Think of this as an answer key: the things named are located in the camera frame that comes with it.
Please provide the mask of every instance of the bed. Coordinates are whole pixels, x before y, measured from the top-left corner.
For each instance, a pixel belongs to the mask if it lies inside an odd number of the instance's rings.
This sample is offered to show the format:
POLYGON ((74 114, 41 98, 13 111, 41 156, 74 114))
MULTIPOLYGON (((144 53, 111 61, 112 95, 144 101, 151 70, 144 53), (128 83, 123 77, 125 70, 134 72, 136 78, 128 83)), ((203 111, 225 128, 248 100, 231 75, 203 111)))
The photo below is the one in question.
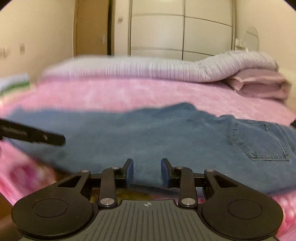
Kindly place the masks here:
MULTIPOLYGON (((117 68, 119 71, 112 72, 108 67, 114 66, 114 63, 106 64, 106 59, 89 57, 86 62, 85 59, 81 61, 68 60, 45 70, 37 88, 4 105, 0 110, 1 117, 9 116, 16 108, 28 111, 57 109, 126 112, 189 102, 197 109, 216 116, 234 115, 236 118, 275 122, 286 126, 295 120, 295 114, 283 102, 243 97, 223 82, 193 83, 192 79, 178 81, 180 72, 177 75, 174 72, 170 78, 161 79, 155 76, 155 73, 163 75, 160 71, 153 73, 147 70, 138 76, 139 72, 133 74, 132 68, 129 70, 126 64, 126 71, 117 68), (101 69, 96 68, 98 62, 104 62, 101 69)), ((139 59, 136 58, 132 64, 138 62, 139 59)), ((28 157, 8 142, 2 142, 1 149, 0 192, 11 204, 59 178, 53 169, 28 157)), ((284 221, 278 238, 281 241, 295 240, 293 230, 296 228, 296 191, 272 194, 272 197, 284 211, 284 221)))

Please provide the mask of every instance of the brown door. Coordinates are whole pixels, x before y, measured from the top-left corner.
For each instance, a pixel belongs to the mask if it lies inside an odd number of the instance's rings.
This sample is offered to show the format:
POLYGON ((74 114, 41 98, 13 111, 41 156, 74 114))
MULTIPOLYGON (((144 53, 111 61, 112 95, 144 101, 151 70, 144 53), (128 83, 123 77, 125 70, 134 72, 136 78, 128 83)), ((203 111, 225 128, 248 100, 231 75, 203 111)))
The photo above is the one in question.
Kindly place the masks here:
POLYGON ((108 9, 109 0, 77 0, 76 55, 107 54, 108 9))

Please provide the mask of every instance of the beige wall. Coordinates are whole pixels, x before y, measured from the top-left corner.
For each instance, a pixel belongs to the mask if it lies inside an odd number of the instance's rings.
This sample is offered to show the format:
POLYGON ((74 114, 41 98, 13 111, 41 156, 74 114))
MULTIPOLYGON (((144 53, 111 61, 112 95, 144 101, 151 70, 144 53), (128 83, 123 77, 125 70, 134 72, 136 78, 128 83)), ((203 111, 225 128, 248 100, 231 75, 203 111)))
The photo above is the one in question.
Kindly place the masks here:
POLYGON ((12 0, 0 12, 0 78, 29 72, 35 79, 43 68, 73 56, 75 0, 12 0), (20 44, 25 54, 20 54, 20 44))
POLYGON ((249 26, 258 31, 260 51, 296 72, 296 11, 284 0, 237 0, 236 38, 249 26))

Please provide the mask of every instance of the pink bedsheet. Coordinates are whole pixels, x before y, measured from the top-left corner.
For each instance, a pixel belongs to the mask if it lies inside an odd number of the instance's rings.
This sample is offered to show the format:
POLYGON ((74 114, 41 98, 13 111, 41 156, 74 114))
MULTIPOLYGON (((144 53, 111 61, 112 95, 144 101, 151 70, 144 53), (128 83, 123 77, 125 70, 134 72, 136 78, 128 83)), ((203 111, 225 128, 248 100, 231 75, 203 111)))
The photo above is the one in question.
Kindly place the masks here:
MULTIPOLYGON (((124 112, 142 107, 162 107, 190 102, 197 109, 217 116, 230 114, 236 118, 276 122, 289 125, 295 119, 282 103, 246 98, 222 83, 196 84, 168 80, 54 78, 43 80, 37 90, 0 110, 2 117, 14 108, 26 110, 103 110, 124 112)), ((0 159, 0 192, 14 204, 29 193, 53 183, 53 171, 36 165, 34 160, 2 143, 0 159)), ((296 228, 296 191, 273 197, 284 210, 284 221, 278 237, 296 228)), ((295 240, 281 237, 282 241, 295 240)))

